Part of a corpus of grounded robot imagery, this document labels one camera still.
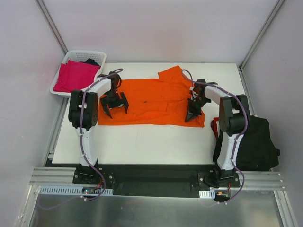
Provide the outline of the pink t shirt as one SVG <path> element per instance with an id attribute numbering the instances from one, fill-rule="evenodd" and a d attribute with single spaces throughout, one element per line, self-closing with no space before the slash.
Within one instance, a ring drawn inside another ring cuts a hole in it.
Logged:
<path id="1" fill-rule="evenodd" d="M 60 66 L 53 91 L 71 93 L 73 90 L 84 89 L 94 82 L 100 68 L 85 62 L 68 60 L 66 64 L 62 63 Z"/>

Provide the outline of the white plastic basket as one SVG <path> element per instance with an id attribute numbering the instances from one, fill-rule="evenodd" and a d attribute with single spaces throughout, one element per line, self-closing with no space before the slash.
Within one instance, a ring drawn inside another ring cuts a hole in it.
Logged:
<path id="1" fill-rule="evenodd" d="M 50 92 L 70 97 L 73 90 L 84 90 L 102 72 L 107 55 L 104 52 L 68 51 L 52 81 Z"/>

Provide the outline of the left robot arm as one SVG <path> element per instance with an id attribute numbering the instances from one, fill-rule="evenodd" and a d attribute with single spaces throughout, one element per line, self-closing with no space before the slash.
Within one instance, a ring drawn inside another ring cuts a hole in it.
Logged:
<path id="1" fill-rule="evenodd" d="M 119 75 L 122 71 L 123 69 L 116 69 L 108 75 L 100 74 L 85 90 L 73 90 L 71 93 L 68 119 L 77 133 L 80 148 L 80 160 L 73 177 L 74 184 L 106 184 L 98 168 L 93 135 L 98 123 L 99 104 L 101 110 L 110 118 L 111 109 L 123 107 L 125 112 L 128 112 L 127 98 L 123 92 L 118 92 L 122 85 Z"/>

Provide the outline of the black t shirt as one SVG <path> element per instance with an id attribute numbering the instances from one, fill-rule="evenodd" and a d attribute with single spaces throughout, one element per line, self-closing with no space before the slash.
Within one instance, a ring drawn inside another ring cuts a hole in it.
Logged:
<path id="1" fill-rule="evenodd" d="M 236 166 L 241 171 L 269 171 L 279 164 L 280 150 L 270 137 L 267 119 L 251 116 L 241 139 Z"/>

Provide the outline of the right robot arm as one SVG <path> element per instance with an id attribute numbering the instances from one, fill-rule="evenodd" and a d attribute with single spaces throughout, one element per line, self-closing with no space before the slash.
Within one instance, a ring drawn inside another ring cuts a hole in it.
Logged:
<path id="1" fill-rule="evenodd" d="M 216 83 L 199 79 L 190 89 L 185 122 L 202 115 L 202 107 L 214 102 L 219 105 L 219 126 L 222 132 L 220 154 L 213 171 L 203 177 L 203 183 L 213 188 L 225 186 L 236 175 L 236 156 L 241 139 L 248 127 L 248 100 L 234 95 Z"/>

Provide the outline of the orange t shirt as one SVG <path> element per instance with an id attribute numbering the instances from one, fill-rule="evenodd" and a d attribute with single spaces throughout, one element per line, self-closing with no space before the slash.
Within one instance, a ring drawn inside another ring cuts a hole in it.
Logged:
<path id="1" fill-rule="evenodd" d="M 158 73 L 157 79 L 125 79 L 119 87 L 129 103 L 128 110 L 114 108 L 111 117 L 99 108 L 99 125 L 176 125 L 204 127 L 205 116 L 185 121 L 191 83 L 174 66 Z"/>

